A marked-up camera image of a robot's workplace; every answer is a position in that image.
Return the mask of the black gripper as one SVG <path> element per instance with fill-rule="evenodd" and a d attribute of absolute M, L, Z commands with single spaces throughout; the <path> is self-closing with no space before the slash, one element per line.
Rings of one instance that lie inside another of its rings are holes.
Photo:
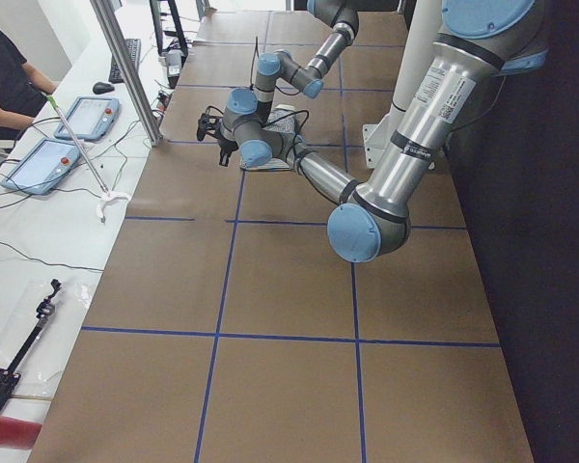
<path fill-rule="evenodd" d="M 233 139 L 233 135 L 226 130 L 222 122 L 216 124 L 214 136 L 220 148 L 219 165 L 228 167 L 232 154 L 238 150 L 238 144 Z"/>

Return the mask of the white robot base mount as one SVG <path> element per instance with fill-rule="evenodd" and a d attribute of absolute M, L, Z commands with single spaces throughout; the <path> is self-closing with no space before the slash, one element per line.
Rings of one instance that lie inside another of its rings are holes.
<path fill-rule="evenodd" d="M 389 112 L 378 124 L 363 126 L 366 165 L 373 169 L 401 120 L 409 114 L 409 105 L 433 60 L 433 41 L 441 25 L 440 0 L 418 0 L 408 28 L 400 72 Z"/>

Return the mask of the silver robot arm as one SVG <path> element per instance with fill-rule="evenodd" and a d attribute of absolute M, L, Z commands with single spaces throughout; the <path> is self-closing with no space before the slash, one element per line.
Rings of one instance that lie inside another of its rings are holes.
<path fill-rule="evenodd" d="M 308 12 L 331 28 L 331 32 L 309 62 L 300 64 L 287 49 L 261 54 L 252 91 L 257 99 L 256 114 L 268 121 L 279 79 L 299 93 L 315 99 L 323 88 L 323 78 L 342 52 L 354 43 L 359 16 L 354 1 L 308 1 Z"/>
<path fill-rule="evenodd" d="M 540 68 L 548 52 L 547 1 L 420 1 L 409 27 L 400 76 L 389 112 L 363 128 L 372 172 L 359 181 L 310 148 L 298 129 L 282 132 L 270 113 L 284 81 L 307 97 L 359 32 L 354 1 L 311 1 L 309 13 L 331 32 L 306 66 L 284 51 L 262 54 L 254 83 L 230 92 L 217 115 L 204 112 L 199 138 L 213 137 L 220 162 L 238 152 L 246 170 L 280 160 L 333 203 L 327 234 L 350 262 L 391 253 L 407 240 L 408 202 L 435 156 L 457 129 L 472 93 L 492 77 Z"/>

